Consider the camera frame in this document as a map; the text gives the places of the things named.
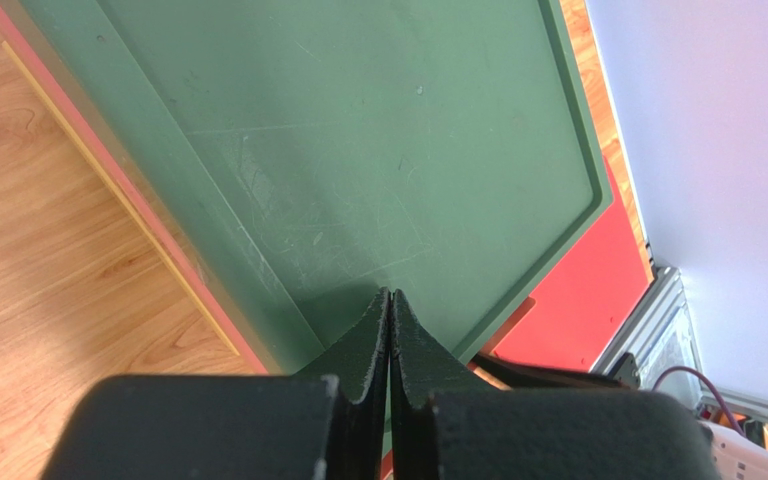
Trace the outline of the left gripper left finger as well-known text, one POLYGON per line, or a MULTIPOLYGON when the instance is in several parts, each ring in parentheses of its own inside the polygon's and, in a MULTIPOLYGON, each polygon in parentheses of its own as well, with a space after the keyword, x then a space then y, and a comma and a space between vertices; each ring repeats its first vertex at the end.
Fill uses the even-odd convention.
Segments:
POLYGON ((289 376, 118 375, 77 404, 46 479, 376 479, 391 294, 289 376))

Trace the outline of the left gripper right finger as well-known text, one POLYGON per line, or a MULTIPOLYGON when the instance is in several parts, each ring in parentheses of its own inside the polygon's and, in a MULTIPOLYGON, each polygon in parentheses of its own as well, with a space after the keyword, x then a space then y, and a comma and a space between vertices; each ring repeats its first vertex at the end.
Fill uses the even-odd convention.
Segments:
POLYGON ((398 479, 715 479, 711 437, 673 398, 545 383, 498 389, 396 291, 389 313, 398 479))

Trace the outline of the green top drawer unit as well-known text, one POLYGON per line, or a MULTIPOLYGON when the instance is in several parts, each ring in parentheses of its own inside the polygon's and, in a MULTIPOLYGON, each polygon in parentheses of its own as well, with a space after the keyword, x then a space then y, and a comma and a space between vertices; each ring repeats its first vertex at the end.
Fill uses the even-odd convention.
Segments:
POLYGON ((18 1, 283 373, 470 359, 612 200, 555 1, 18 1))

